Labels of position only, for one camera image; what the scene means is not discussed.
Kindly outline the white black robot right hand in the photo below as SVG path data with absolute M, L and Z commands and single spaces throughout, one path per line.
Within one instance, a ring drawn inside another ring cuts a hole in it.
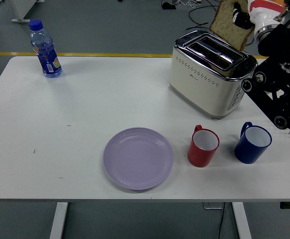
M 242 4 L 236 1 L 232 13 L 233 23 L 242 29 L 274 25 L 274 18 L 286 8 L 283 0 L 246 0 L 245 2 L 247 12 L 243 12 Z

